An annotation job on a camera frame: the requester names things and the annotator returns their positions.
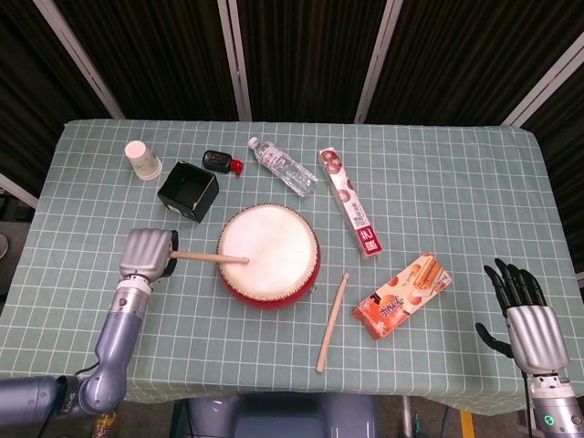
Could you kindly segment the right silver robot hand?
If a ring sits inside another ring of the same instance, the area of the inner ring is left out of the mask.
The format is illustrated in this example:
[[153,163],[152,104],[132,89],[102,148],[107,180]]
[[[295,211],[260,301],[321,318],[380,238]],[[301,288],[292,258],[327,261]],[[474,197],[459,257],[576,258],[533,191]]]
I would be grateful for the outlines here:
[[536,278],[500,258],[495,267],[484,266],[484,270],[494,287],[508,341],[496,339],[477,322],[479,338],[490,349],[514,360],[525,374],[548,375],[565,369],[569,357],[558,318]]

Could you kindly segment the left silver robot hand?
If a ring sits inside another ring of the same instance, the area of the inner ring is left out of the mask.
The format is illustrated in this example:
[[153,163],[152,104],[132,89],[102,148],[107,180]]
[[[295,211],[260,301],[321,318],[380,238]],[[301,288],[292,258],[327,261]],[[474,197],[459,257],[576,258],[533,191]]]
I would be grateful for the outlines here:
[[176,230],[132,229],[120,261],[121,277],[142,276],[153,283],[171,276],[177,259],[170,257],[170,252],[177,251],[178,247]]

